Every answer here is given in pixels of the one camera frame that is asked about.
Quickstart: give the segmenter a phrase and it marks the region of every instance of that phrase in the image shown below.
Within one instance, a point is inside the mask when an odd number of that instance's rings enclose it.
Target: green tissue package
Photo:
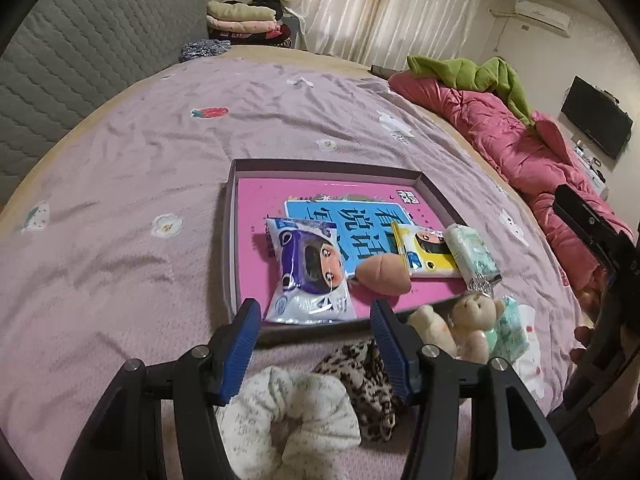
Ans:
[[[511,296],[504,296],[501,301],[505,308],[495,325],[495,345],[493,350],[490,347],[490,357],[502,357],[513,364],[529,349],[529,338],[520,320],[518,302]]]
[[[452,224],[445,229],[443,237],[467,288],[493,297],[490,283],[500,275],[500,269],[478,231]]]

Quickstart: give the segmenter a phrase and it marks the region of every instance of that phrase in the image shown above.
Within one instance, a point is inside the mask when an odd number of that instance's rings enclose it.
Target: cartoon face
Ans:
[[[344,280],[338,250],[325,238],[306,231],[282,231],[282,288],[299,287],[310,294],[327,294]]]
[[[461,298],[451,311],[453,325],[463,330],[491,330],[504,312],[504,303],[475,292]]]
[[[342,283],[342,261],[340,253],[330,243],[325,243],[320,248],[320,267],[324,282],[333,290]]]
[[[524,237],[524,231],[517,225],[504,209],[500,211],[500,222],[504,225],[519,241],[529,247],[529,243]]]
[[[415,240],[426,253],[451,254],[442,235],[435,231],[418,231]]]

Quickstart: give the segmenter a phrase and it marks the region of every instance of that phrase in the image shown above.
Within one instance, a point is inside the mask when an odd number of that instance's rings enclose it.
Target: white fluffy scrunchie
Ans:
[[[271,423],[300,418],[282,456]],[[265,368],[216,414],[229,463],[242,480],[345,480],[337,451],[360,444],[358,419],[331,376]]]

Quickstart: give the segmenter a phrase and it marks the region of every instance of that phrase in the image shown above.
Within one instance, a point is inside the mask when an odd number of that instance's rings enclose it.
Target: stuffed bear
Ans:
[[[407,323],[416,329],[425,344],[434,344],[452,357],[485,364],[489,359],[489,345],[484,332],[495,326],[504,309],[502,300],[494,301],[480,292],[472,292],[453,307],[450,327],[431,305],[418,308]]]

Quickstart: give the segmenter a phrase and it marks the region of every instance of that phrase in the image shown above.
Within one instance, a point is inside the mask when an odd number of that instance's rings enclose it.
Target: blue book cover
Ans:
[[[401,205],[393,202],[351,200],[287,200],[289,218],[334,222],[338,225],[338,246],[347,276],[365,258],[380,253],[397,253],[391,222],[414,223]]]

